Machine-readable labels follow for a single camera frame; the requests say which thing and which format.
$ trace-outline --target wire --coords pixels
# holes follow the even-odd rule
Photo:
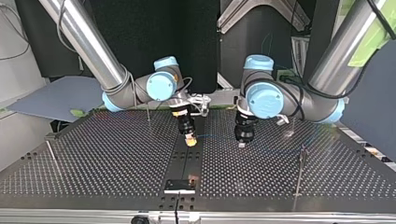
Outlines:
[[[303,143],[302,147],[307,148],[311,145],[312,141],[318,134],[319,126],[320,126],[320,124],[315,125],[315,130],[314,130],[313,134],[311,134],[311,136],[309,136],[309,138],[305,141],[305,143]]]
[[[18,19],[18,23],[20,24],[20,27],[21,27],[21,30],[22,30],[22,34],[18,31],[18,29],[15,27],[15,25],[11,22],[11,20],[9,19],[9,17],[7,16],[7,14],[1,9],[1,7],[4,7],[5,9],[8,9],[12,14],[14,14],[14,16]],[[7,5],[2,5],[2,6],[0,6],[0,11],[1,11],[1,13],[2,13],[2,16],[7,20],[7,22],[11,25],[11,27],[12,27],[12,29],[16,32],[16,34],[22,39],[22,40],[24,40],[26,43],[27,43],[27,46],[26,46],[26,49],[23,51],[23,52],[21,52],[21,53],[19,53],[19,54],[16,54],[16,55],[14,55],[14,56],[10,56],[10,57],[6,57],[6,58],[0,58],[0,61],[5,61],[5,60],[10,60],[10,59],[15,59],[15,58],[18,58],[18,57],[21,57],[22,55],[24,55],[28,50],[29,50],[29,48],[30,48],[30,43],[29,43],[29,41],[28,41],[28,39],[27,39],[27,37],[26,37],[26,33],[23,31],[23,26],[22,26],[22,23],[21,23],[21,18],[20,18],[20,16],[18,15],[18,13],[12,8],[12,7],[9,7],[9,6],[7,6]]]
[[[270,45],[269,45],[269,47],[268,47],[268,56],[270,56],[270,54],[271,54],[271,48],[272,48],[272,42],[273,42],[273,39],[274,39],[273,33],[268,33],[268,34],[265,36],[264,40],[262,41],[262,54],[264,54],[264,43],[265,43],[265,41],[267,40],[268,36],[271,36]]]
[[[290,20],[290,40],[291,40],[291,42],[292,42],[294,16],[296,14],[297,4],[298,4],[298,2],[297,2],[297,0],[295,0],[294,7],[293,7],[293,12],[291,13],[291,20]],[[300,72],[299,72],[299,70],[297,68],[297,61],[296,61],[296,58],[294,57],[294,49],[293,49],[293,45],[292,44],[291,44],[291,58],[293,59],[294,66],[295,66],[295,69],[297,71],[298,76],[300,78],[302,78],[302,76],[301,76],[301,74],[300,74]]]
[[[185,80],[187,80],[187,79],[189,79],[189,82],[188,82],[186,85],[184,85],[184,87],[181,88],[181,89],[178,90],[178,91],[184,91],[184,90],[186,90],[186,89],[191,85],[191,83],[192,83],[192,81],[193,81],[192,77],[184,77],[184,78],[183,78],[183,81],[185,81]]]
[[[376,6],[376,4],[374,3],[373,0],[367,0],[367,3],[370,5],[370,7],[372,8],[373,12],[375,13],[376,17],[378,18],[378,20],[381,22],[381,24],[384,26],[384,29],[388,32],[388,34],[390,35],[390,38],[392,40],[396,40],[396,34],[393,31],[392,27],[390,26],[389,22],[387,21],[387,19],[385,18],[384,14],[382,14],[381,10],[378,9],[378,7]]]
[[[62,26],[62,18],[64,17],[64,12],[65,12],[65,8],[64,8],[65,2],[66,2],[66,0],[63,0],[61,3],[58,21],[56,22],[56,33],[58,34],[59,41],[61,41],[61,43],[64,45],[65,48],[69,49],[72,52],[77,53],[75,49],[72,49],[64,42],[64,38],[62,37],[62,34],[61,34],[61,31],[63,31],[61,26]]]
[[[369,61],[363,66],[363,68],[361,69],[361,73],[359,74],[359,76],[356,79],[356,82],[352,86],[352,88],[349,91],[347,91],[346,93],[344,93],[344,94],[340,94],[340,95],[326,94],[324,92],[321,92],[321,91],[318,91],[318,90],[314,89],[312,86],[305,86],[303,84],[297,83],[297,82],[295,82],[294,80],[292,80],[292,79],[290,79],[288,77],[286,77],[285,81],[288,80],[289,82],[286,82],[286,83],[298,86],[298,87],[303,88],[304,90],[306,90],[308,92],[314,93],[314,94],[316,94],[318,96],[321,96],[323,98],[326,98],[326,99],[333,99],[333,100],[342,99],[342,98],[345,98],[345,97],[349,96],[350,94],[352,94],[352,92],[355,91],[358,88],[359,84],[363,80],[363,77],[364,77],[364,74],[366,72],[366,69],[367,69],[367,66],[368,66],[369,62],[373,59],[374,55],[377,52],[378,52],[378,50],[370,57]]]

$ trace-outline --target yellow object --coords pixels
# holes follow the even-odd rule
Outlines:
[[[389,22],[390,27],[396,28],[396,1],[387,1],[381,8],[384,17]],[[370,26],[358,49],[350,60],[348,66],[363,67],[375,53],[377,49],[381,49],[390,40],[388,32],[378,19],[375,19]]]
[[[195,147],[197,145],[197,139],[196,138],[186,138],[186,144],[188,147]]]

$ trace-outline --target black cable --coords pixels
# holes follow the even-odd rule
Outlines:
[[[20,26],[21,26],[21,19],[20,19],[20,17],[18,16],[18,14],[16,14],[16,12],[15,12],[12,8],[10,8],[9,6],[4,6],[4,7],[5,7],[6,9],[9,9],[9,11],[12,12],[12,13],[15,15],[15,17],[19,20],[19,23],[20,23]],[[6,13],[4,13],[4,11],[1,10],[1,9],[0,9],[0,11],[1,11],[2,14],[4,15],[4,17],[6,18],[6,20],[9,22],[9,24],[13,27],[13,29],[15,30],[15,32],[17,32],[17,35],[18,35],[20,38],[22,38],[22,39],[27,43],[26,49],[25,49],[23,52],[21,52],[21,53],[19,53],[19,54],[16,54],[16,55],[14,55],[14,56],[6,57],[6,58],[0,58],[0,61],[5,61],[5,60],[10,60],[10,59],[15,59],[15,58],[21,57],[21,56],[24,55],[24,54],[29,50],[29,48],[30,48],[30,43],[29,43],[29,41],[27,40],[26,36],[24,36],[23,27],[21,26],[21,29],[22,29],[23,34],[20,34],[20,33],[18,32],[17,28],[14,26],[14,24],[11,22],[11,20],[10,20],[10,19],[8,18],[8,16],[6,15]]]
[[[56,22],[56,32],[59,38],[59,41],[61,41],[61,43],[64,45],[65,48],[67,48],[68,50],[77,53],[75,49],[73,49],[72,47],[68,46],[66,44],[66,42],[64,42],[64,38],[62,37],[61,31],[62,30],[62,19],[64,18],[64,12],[65,12],[65,8],[64,8],[64,4],[65,4],[66,0],[63,0],[61,3],[61,7],[59,9],[59,17],[58,20]],[[85,5],[85,0],[83,0],[81,2],[81,4],[84,6]]]
[[[356,90],[358,88],[359,84],[361,83],[361,80],[364,77],[364,74],[366,72],[366,69],[367,69],[367,66],[368,66],[369,62],[373,59],[373,57],[374,57],[374,55],[376,53],[377,53],[377,51],[370,57],[370,59],[366,63],[366,65],[363,66],[363,68],[361,69],[361,73],[359,74],[358,79],[356,79],[356,82],[353,85],[353,87],[349,91],[347,91],[346,93],[341,94],[341,95],[326,94],[324,92],[321,92],[321,91],[318,91],[318,90],[314,89],[312,86],[305,86],[305,85],[303,85],[301,83],[297,83],[296,81],[294,81],[294,80],[292,80],[291,78],[288,78],[288,77],[286,77],[285,81],[288,80],[289,82],[286,82],[286,83],[301,87],[301,88],[303,88],[304,90],[306,90],[308,92],[314,93],[315,95],[321,96],[321,97],[326,98],[326,99],[333,99],[333,100],[342,99],[342,98],[345,98],[345,97],[349,96],[354,90]]]
[[[30,48],[30,44],[28,43],[26,49],[22,53],[19,53],[17,55],[11,56],[11,57],[0,58],[0,61],[5,61],[5,60],[10,60],[10,59],[21,57],[23,54],[25,54],[27,52],[27,50],[29,48]]]
[[[178,200],[180,198],[180,193],[177,195],[177,201],[176,201],[176,207],[175,207],[175,222],[178,224],[178,213],[177,213],[177,207],[178,207]]]
[[[378,18],[378,20],[381,22],[381,24],[384,26],[384,29],[388,32],[388,34],[390,35],[390,38],[392,40],[396,40],[396,34],[393,31],[392,27],[389,25],[389,22],[387,21],[387,19],[385,18],[384,14],[382,14],[381,10],[378,9],[378,7],[376,6],[376,4],[374,3],[373,0],[367,0],[368,4],[370,5],[370,7],[372,8],[373,12],[375,13],[376,17]]]
[[[279,83],[277,81],[274,81],[272,79],[265,78],[265,77],[256,78],[254,80],[249,81],[246,84],[244,94],[246,94],[246,90],[249,88],[250,85],[252,85],[252,84],[254,84],[255,82],[258,82],[258,81],[268,82],[268,83],[277,85],[278,87],[282,88],[285,92],[287,92],[288,95],[290,95],[290,97],[293,99],[293,101],[297,104],[297,108],[296,109],[300,110],[300,112],[301,112],[301,120],[305,120],[305,112],[303,110],[303,107],[302,107],[300,101],[297,99],[297,97],[287,87],[285,87],[283,84],[281,84],[281,83]]]

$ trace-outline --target metal bracket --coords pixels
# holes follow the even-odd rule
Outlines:
[[[287,21],[291,22],[297,31],[302,31],[310,20],[296,0],[233,0],[225,9],[218,21],[218,27],[222,34],[226,34],[238,21],[240,21],[251,9],[258,6],[269,6],[276,9]]]
[[[188,99],[192,104],[200,105],[201,111],[198,114],[191,114],[192,116],[207,117],[209,113],[209,103],[212,101],[209,96],[196,94]]]
[[[195,182],[188,179],[167,180],[165,194],[194,194]]]

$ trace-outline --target metal frame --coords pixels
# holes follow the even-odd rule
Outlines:
[[[130,223],[134,216],[175,223],[173,212],[0,209],[0,223]],[[180,223],[394,223],[395,215],[344,213],[178,213]]]
[[[222,34],[226,34],[237,22],[239,22],[251,9],[258,6],[269,6],[276,9],[287,21],[291,22],[296,0],[233,0],[221,15],[218,27]],[[310,20],[303,9],[297,3],[293,19],[293,26],[302,31]]]

